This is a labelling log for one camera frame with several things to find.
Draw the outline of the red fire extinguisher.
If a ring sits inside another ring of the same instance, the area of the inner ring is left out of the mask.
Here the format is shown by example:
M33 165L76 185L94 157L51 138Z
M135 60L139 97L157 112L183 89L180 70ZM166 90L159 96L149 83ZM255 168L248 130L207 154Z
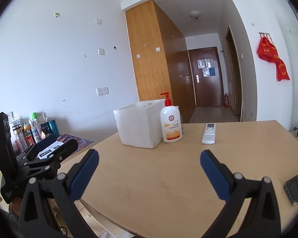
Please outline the red fire extinguisher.
M229 94L228 94L228 93L226 93L226 94L224 95L224 107L225 107L225 108L230 108L230 104L229 104Z

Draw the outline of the white styrofoam box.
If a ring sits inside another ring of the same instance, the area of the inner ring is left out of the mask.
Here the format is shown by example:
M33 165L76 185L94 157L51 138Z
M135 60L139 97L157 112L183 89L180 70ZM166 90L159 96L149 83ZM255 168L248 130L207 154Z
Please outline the white styrofoam box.
M163 139L160 111L164 100L136 102L114 110L122 144L140 148L155 148Z

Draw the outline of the red hanging banner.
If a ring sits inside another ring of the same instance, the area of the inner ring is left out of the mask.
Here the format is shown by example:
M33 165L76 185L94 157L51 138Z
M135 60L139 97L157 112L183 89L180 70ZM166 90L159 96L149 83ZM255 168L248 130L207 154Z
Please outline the red hanging banner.
M276 75L279 82L282 80L290 80L286 69L286 64L279 57L277 48L264 34L260 34L257 55L260 59L268 63L274 63L276 65Z

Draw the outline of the ceiling lamp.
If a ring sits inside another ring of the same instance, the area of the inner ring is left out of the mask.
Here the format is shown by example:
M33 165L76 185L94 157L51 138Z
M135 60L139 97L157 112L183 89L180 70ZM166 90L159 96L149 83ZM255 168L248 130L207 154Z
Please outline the ceiling lamp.
M191 19L198 20L201 17L201 12L199 12L199 11L191 11L189 13L189 16L190 16Z

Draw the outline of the white lotion pump bottle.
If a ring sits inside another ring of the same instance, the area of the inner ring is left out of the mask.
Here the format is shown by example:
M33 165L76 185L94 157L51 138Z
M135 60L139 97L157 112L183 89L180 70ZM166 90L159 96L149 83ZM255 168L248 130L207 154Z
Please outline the white lotion pump bottle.
M182 126L179 109L173 105L169 93L160 94L165 96L164 107L160 111L160 123L165 143L173 143L182 139Z

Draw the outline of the green cap spray can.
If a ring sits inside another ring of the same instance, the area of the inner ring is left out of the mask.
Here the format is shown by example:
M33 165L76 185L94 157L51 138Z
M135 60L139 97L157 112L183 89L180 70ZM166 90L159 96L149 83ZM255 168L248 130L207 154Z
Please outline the green cap spray can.
M38 143L39 141L42 140L42 138L41 138L41 125L40 125L40 122L39 122L36 112L32 113L32 121L33 121L34 128L35 128L34 139L35 139L36 143Z

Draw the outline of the teal canister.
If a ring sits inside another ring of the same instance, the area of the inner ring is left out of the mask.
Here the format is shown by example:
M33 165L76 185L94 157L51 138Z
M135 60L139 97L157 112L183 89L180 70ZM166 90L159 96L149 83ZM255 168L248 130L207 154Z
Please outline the teal canister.
M55 119L48 121L48 125L53 134L55 134L56 136L60 136L60 132L58 130L58 126Z

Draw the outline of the wooden wardrobe cabinet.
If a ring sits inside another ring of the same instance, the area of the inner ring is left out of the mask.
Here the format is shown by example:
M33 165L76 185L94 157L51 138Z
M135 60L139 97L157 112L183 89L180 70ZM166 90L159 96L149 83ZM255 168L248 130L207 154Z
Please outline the wooden wardrobe cabinet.
M161 99L167 92L188 123L195 95L185 37L153 0L125 16L139 100Z

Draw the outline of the black smartphone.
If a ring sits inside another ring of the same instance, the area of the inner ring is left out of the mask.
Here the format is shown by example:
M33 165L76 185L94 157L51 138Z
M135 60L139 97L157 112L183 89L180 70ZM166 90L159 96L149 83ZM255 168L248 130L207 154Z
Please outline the black smartphone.
M298 174L285 182L284 190L291 205L298 204Z

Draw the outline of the colourful patterned mat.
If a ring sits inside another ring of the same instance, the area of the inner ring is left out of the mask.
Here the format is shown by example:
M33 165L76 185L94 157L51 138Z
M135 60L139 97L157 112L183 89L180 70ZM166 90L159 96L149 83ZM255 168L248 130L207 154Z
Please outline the colourful patterned mat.
M94 143L92 140L84 139L84 138L79 138L70 134L62 134L57 138L57 141L60 141L62 143L65 143L71 139L76 140L78 143L78 148L76 152L84 149L85 147L89 147L92 143Z

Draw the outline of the dark brown entrance door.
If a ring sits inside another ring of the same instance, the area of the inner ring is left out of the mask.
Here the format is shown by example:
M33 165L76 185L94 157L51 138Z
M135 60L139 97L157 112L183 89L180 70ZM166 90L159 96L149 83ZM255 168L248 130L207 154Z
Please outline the dark brown entrance door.
M224 105L221 64L216 47L188 51L197 107Z

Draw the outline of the blue spray bottle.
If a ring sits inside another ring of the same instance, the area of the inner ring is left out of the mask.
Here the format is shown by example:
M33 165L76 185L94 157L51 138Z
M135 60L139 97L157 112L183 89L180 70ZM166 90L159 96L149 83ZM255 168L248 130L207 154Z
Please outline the blue spray bottle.
M184 127L183 127L183 121L182 121L182 115L181 115L181 112L180 112L180 108L179 106L176 106L179 110L179 114L180 114L180 124L181 124L181 133L182 135L184 134Z

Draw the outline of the double wall socket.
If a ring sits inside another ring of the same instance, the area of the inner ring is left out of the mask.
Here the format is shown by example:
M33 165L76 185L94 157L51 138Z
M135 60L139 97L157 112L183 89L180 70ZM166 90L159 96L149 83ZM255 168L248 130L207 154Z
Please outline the double wall socket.
M109 89L108 87L97 88L96 92L98 96L107 95L109 94Z

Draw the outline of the white wall switch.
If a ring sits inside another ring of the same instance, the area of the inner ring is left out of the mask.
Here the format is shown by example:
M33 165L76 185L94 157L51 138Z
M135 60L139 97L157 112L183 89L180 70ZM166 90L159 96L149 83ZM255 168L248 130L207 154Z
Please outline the white wall switch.
M99 48L99 49L98 49L98 54L99 54L99 55L104 55L104 54L105 54L104 49Z

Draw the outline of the white air conditioner remote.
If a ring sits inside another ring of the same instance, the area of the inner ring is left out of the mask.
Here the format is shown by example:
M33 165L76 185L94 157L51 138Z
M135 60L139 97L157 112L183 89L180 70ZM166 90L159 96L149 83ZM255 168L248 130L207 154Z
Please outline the white air conditioner remote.
M203 132L201 142L205 145L212 145L215 143L216 123L207 123Z

